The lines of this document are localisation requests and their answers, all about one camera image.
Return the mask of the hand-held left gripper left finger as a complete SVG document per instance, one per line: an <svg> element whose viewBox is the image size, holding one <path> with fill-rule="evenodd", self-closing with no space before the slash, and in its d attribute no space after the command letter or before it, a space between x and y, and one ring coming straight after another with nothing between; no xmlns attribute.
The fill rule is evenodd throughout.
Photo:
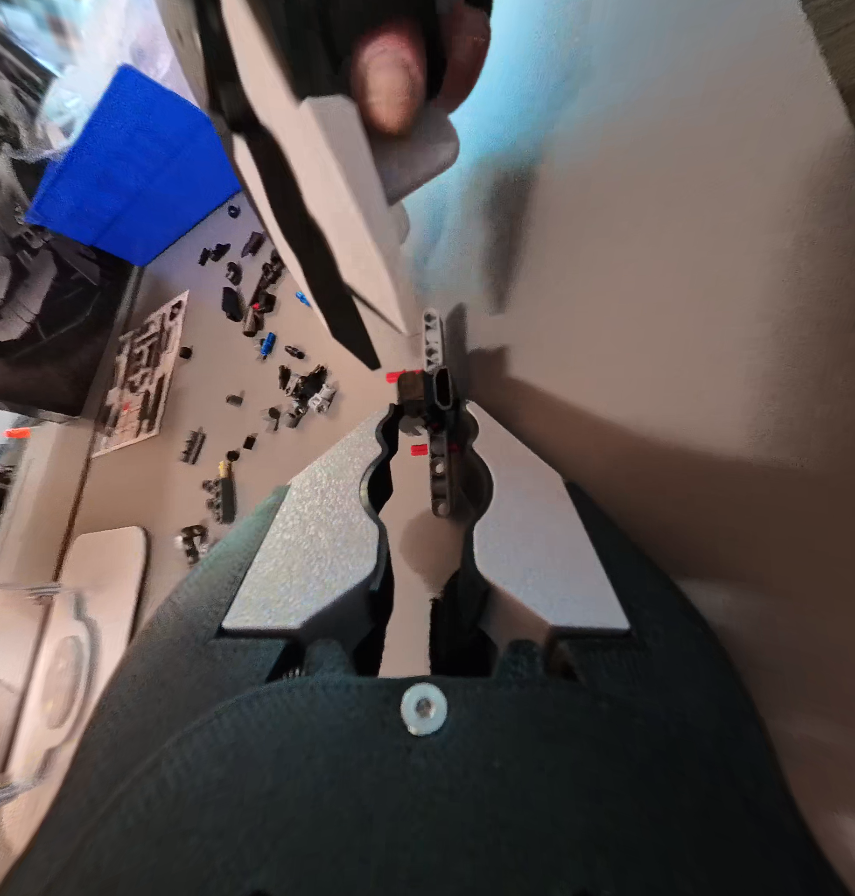
<svg viewBox="0 0 855 896"><path fill-rule="evenodd" d="M399 410L380 410L312 461L280 503L222 621L237 636L340 644L358 673L379 672L392 612L389 540Z"/></svg>

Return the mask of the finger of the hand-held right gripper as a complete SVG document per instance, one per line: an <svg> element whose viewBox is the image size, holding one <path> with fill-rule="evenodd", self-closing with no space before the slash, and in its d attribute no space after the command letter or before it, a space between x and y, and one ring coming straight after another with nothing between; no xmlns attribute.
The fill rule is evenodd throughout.
<svg viewBox="0 0 855 896"><path fill-rule="evenodd" d="M222 114L258 214L324 324L343 305L414 335L411 275L358 110L343 95L298 100L263 18L254 2L220 4Z"/></svg>
<svg viewBox="0 0 855 896"><path fill-rule="evenodd" d="M220 2L157 2L168 40L268 236L332 339L368 370L380 359L279 142L245 94Z"/></svg>

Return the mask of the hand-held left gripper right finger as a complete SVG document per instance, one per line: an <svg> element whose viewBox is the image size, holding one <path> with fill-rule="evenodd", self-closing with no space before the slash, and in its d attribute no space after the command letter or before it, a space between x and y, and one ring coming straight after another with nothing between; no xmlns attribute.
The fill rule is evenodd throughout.
<svg viewBox="0 0 855 896"><path fill-rule="evenodd" d="M489 673L514 642L620 637L631 624L568 487L488 410L466 404L456 672Z"/></svg>

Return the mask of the long light grey lego beam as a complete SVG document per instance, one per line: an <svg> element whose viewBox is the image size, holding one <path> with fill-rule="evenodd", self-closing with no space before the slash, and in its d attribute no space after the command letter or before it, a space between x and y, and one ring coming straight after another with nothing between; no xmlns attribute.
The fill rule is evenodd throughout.
<svg viewBox="0 0 855 896"><path fill-rule="evenodd" d="M448 365L444 324L441 314L434 308L427 308L422 313L422 363L423 370L441 364ZM422 429L431 446L431 457L428 459L431 509L434 516L450 519L456 514L460 493L457 483L460 466L460 409L450 425L438 430Z"/></svg>

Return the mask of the dark grey angled lego beam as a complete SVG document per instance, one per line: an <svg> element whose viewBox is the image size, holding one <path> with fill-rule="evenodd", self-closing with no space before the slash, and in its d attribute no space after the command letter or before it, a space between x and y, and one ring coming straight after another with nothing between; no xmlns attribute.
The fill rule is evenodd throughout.
<svg viewBox="0 0 855 896"><path fill-rule="evenodd" d="M237 498L233 473L226 467L211 479L201 484L204 491L205 508L212 520L224 527L231 526L236 519Z"/></svg>

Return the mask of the pile of black lego pieces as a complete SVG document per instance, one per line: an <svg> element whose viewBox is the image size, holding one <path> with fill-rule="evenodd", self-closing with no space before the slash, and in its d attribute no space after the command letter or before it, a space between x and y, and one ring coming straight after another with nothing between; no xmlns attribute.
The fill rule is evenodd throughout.
<svg viewBox="0 0 855 896"><path fill-rule="evenodd" d="M216 230L202 242L196 262L209 276L220 313L247 339L257 341L261 356L268 344L270 352L307 360L298 342L276 330L278 289L287 279L287 264L249 204L241 195L232 196L205 224Z"/></svg>

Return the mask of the lego sticker sheet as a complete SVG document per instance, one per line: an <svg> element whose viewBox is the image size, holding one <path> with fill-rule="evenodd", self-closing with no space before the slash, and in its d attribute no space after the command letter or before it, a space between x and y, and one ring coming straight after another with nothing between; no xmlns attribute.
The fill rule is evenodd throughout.
<svg viewBox="0 0 855 896"><path fill-rule="evenodd" d="M119 338L92 459L160 434L175 366L193 354L184 333L189 297L188 290L172 297Z"/></svg>

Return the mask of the person's right hand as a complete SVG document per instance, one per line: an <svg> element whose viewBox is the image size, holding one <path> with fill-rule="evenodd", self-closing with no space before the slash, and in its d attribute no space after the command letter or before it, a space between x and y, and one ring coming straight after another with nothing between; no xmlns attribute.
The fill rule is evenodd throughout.
<svg viewBox="0 0 855 896"><path fill-rule="evenodd" d="M395 16L358 42L351 60L351 95L373 133L406 137L424 106L451 114L473 93L489 54L493 2L442 6L438 24L446 70L433 98L428 96L427 39L417 19Z"/></svg>

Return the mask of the blue storage bin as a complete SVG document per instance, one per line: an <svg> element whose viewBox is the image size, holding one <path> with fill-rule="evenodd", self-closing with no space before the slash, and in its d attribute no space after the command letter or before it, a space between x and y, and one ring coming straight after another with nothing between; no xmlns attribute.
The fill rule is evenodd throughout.
<svg viewBox="0 0 855 896"><path fill-rule="evenodd" d="M210 118L122 64L24 219L143 267L241 190Z"/></svg>

